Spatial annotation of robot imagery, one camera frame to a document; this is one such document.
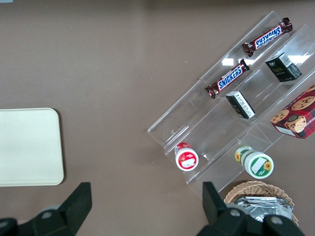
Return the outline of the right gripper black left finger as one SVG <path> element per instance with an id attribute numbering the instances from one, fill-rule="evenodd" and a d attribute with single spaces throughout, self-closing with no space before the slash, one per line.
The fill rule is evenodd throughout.
<path id="1" fill-rule="evenodd" d="M 2 236 L 74 236 L 92 209 L 90 182 L 82 182 L 57 208 L 48 209 L 23 224 L 15 218 L 0 220 Z"/>

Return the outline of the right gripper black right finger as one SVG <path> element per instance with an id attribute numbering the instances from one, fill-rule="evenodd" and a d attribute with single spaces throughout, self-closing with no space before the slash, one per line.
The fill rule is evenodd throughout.
<path id="1" fill-rule="evenodd" d="M 202 186 L 203 209 L 208 221 L 199 236 L 303 236 L 288 218 L 267 215 L 263 222 L 254 220 L 240 209 L 228 208 L 212 182 Z"/>

